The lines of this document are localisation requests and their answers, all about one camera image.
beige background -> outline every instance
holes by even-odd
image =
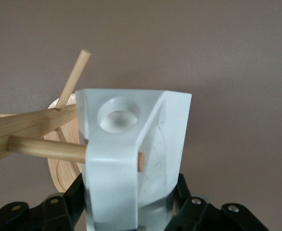
[[[193,94],[181,172],[192,193],[282,231],[282,1],[0,1],[0,113],[82,88]],[[55,193],[47,160],[0,161],[0,207]]]

white 3d printed part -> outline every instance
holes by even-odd
[[[171,219],[191,94],[85,89],[76,97],[87,144],[87,230],[162,231]],[[142,172],[138,152],[145,154]]]

wooden dowel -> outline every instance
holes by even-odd
[[[10,136],[7,150],[39,157],[85,163],[86,146],[60,141]]]
[[[68,81],[62,91],[62,94],[59,98],[58,103],[55,106],[55,109],[62,110],[71,95],[73,93],[73,90],[78,82],[78,79],[80,78],[80,75],[87,64],[91,53],[87,50],[81,50],[80,55],[76,61],[76,64],[72,70],[72,73],[70,74]]]

circular recess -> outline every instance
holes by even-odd
[[[107,101],[98,112],[100,127],[110,133],[120,133],[131,129],[137,122],[139,108],[137,104],[124,97]]]

wooden disc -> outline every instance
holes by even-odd
[[[54,108],[59,99],[55,100],[48,108]],[[75,94],[71,94],[66,105],[76,103]],[[69,123],[61,126],[66,142],[79,143],[78,119],[74,119]],[[60,141],[57,132],[53,131],[44,136],[45,140]],[[49,170],[56,189],[63,193],[73,183],[76,177],[82,172],[81,164],[76,162],[49,159]]]

